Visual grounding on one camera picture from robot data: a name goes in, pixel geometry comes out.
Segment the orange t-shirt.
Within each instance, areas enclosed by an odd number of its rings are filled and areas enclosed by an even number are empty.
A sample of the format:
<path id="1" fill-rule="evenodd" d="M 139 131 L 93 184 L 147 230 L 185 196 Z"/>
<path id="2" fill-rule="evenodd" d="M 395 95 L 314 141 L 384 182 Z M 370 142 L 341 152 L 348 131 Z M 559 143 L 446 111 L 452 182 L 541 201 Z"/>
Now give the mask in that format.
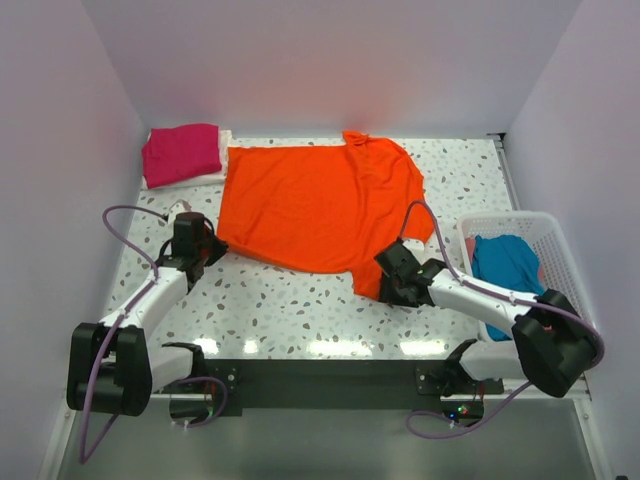
<path id="1" fill-rule="evenodd" d="M 348 272 L 377 299 L 375 256 L 398 236 L 428 241 L 424 177 L 387 138 L 346 131 L 338 146 L 232 147 L 218 236 L 235 252 L 314 274 Z"/>

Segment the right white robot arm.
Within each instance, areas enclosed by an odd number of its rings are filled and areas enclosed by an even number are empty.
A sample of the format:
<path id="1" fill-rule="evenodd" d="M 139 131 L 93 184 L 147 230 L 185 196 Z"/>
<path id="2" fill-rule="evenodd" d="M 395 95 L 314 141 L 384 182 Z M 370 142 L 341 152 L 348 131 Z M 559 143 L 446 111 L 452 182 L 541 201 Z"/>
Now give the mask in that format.
<path id="1" fill-rule="evenodd" d="M 450 309 L 508 333 L 509 342 L 475 341 L 445 369 L 448 386 L 469 392 L 480 380 L 524 378 L 562 398 L 604 355 L 603 341 L 568 299 L 515 292 L 470 277 L 431 258 L 419 262 L 397 240 L 375 257 L 383 272 L 380 300 L 395 305 Z"/>

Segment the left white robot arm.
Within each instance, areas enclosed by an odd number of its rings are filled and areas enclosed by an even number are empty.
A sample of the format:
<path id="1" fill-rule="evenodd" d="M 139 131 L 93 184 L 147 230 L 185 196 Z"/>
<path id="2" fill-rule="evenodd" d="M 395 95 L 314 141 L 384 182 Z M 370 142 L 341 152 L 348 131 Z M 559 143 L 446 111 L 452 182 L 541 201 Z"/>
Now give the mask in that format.
<path id="1" fill-rule="evenodd" d="M 153 350 L 148 341 L 204 270 L 227 249 L 203 214 L 177 214 L 173 235 L 162 245 L 142 286 L 100 321 L 84 322 L 74 329 L 67 406 L 76 411 L 138 416 L 152 393 L 173 383 L 185 392 L 200 390 L 207 380 L 200 346 L 169 342 Z"/>

